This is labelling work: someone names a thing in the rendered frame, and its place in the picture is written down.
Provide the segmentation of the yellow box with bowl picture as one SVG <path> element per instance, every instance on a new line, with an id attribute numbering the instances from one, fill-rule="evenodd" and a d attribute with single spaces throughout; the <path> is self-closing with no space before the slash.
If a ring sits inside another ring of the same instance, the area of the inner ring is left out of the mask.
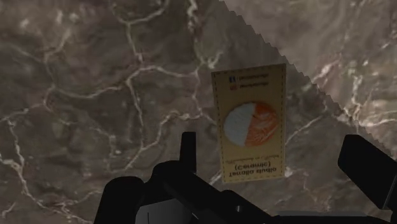
<path id="1" fill-rule="evenodd" d="M 284 177 L 286 65 L 211 74 L 224 183 Z"/>

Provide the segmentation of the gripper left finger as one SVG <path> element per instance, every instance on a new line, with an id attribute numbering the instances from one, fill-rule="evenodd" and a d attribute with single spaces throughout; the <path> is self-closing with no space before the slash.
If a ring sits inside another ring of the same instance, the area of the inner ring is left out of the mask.
<path id="1" fill-rule="evenodd" d="M 181 136 L 179 160 L 157 164 L 147 182 L 108 182 L 94 224 L 273 224 L 273 217 L 231 190 L 196 175 L 196 133 Z"/>

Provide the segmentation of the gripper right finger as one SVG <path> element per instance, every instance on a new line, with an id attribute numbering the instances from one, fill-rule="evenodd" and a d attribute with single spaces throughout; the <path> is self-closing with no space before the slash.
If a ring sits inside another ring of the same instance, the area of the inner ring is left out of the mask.
<path id="1" fill-rule="evenodd" d="M 390 224 L 397 224 L 397 161 L 364 137 L 344 137 L 338 167 L 377 208 L 392 211 Z"/>

